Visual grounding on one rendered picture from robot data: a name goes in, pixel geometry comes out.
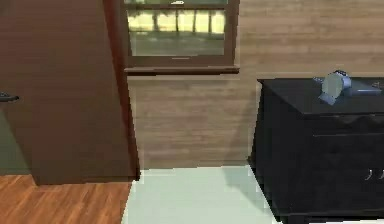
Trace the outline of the blue grey alarm clock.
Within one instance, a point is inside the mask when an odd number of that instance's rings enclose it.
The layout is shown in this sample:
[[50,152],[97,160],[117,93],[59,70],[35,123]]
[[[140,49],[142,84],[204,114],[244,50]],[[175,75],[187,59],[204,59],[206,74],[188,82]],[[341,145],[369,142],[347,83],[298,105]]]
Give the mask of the blue grey alarm clock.
[[321,85],[319,99],[329,105],[334,105],[343,92],[352,86],[350,76],[342,70],[335,70],[325,77],[314,77],[313,80]]

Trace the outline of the brown wooden room door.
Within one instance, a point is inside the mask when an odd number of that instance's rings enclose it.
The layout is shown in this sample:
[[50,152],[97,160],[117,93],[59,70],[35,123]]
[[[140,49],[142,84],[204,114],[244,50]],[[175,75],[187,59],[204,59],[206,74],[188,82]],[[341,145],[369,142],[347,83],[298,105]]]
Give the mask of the brown wooden room door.
[[36,184],[140,175],[123,0],[0,0],[4,115]]

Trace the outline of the blue grey flat object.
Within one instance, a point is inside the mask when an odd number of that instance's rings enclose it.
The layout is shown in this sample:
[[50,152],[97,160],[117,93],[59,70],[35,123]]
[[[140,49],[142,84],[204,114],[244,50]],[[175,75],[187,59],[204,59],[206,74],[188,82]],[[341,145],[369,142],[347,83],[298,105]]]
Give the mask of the blue grey flat object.
[[375,96],[381,94],[382,90],[377,88],[349,88],[346,91],[347,96]]

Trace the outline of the brown framed window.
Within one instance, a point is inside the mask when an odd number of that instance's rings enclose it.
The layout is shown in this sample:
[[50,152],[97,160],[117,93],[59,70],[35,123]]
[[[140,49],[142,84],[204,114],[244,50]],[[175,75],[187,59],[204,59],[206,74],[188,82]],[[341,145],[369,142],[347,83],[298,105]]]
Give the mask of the brown framed window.
[[240,0],[121,0],[129,76],[237,74]]

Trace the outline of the black cupboard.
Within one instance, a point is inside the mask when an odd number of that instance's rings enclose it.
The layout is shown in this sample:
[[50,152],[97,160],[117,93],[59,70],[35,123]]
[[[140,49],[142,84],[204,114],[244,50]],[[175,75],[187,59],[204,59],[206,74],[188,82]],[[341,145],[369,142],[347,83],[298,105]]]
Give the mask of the black cupboard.
[[384,221],[384,91],[329,105],[311,78],[261,82],[251,169],[282,224]]

